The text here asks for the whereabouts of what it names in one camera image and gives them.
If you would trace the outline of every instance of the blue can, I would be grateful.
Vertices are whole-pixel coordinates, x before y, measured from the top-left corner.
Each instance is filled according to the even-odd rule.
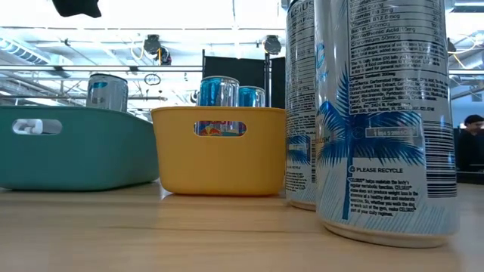
[[[237,107],[239,81],[227,76],[209,76],[202,79],[197,106]],[[200,136],[237,136],[238,122],[232,120],[200,120],[196,125]]]
[[[239,107],[265,107],[265,91],[255,86],[242,86],[239,88]],[[239,135],[247,131],[244,123],[239,123]]]

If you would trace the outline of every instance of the black panel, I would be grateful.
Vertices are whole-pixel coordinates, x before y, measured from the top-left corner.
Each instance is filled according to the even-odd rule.
[[[240,86],[264,88],[264,60],[205,57],[203,77],[207,76],[230,76]]]
[[[286,58],[279,57],[271,60],[271,106],[285,109],[286,96]]]

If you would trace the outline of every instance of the teal basket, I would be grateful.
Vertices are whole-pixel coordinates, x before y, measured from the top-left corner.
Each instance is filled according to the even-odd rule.
[[[54,119],[58,134],[16,134],[17,119]],[[0,107],[0,187],[109,190],[159,177],[153,126],[127,113],[84,107]]]

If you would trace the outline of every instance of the barcode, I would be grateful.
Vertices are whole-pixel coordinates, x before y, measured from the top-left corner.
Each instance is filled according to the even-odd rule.
[[[451,124],[424,121],[427,195],[429,198],[457,196],[454,133]]]
[[[316,143],[311,143],[311,182],[316,183]]]

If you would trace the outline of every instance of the ceiling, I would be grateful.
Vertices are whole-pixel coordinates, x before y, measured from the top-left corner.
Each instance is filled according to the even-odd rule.
[[[62,56],[64,63],[72,65],[153,65],[151,56],[137,59],[142,41],[150,34],[160,36],[173,66],[201,66],[203,49],[207,55],[262,59],[260,43],[267,35],[279,36],[283,45],[280,56],[285,55],[286,11],[281,0],[100,0],[99,8],[103,15],[98,19],[85,15],[64,18],[51,0],[9,1],[8,8],[0,9],[0,38],[22,42],[50,60]],[[484,1],[457,0],[459,12],[447,15],[447,36],[460,52],[458,60],[449,59],[451,69],[462,69],[462,64],[467,69],[484,69],[482,62],[471,61],[484,49],[482,8]],[[30,63],[0,51],[0,64]],[[87,72],[71,73],[70,80],[61,82],[51,80],[53,75],[47,73],[16,74],[55,90],[72,88],[70,95],[85,94],[87,81],[81,79],[89,76]],[[190,104],[190,93],[201,80],[201,73],[158,73],[162,83],[150,87],[143,81],[146,74],[118,76],[132,79],[131,96],[146,95],[148,89],[148,96],[166,100],[131,100],[133,109]],[[466,85],[467,79],[456,82]]]

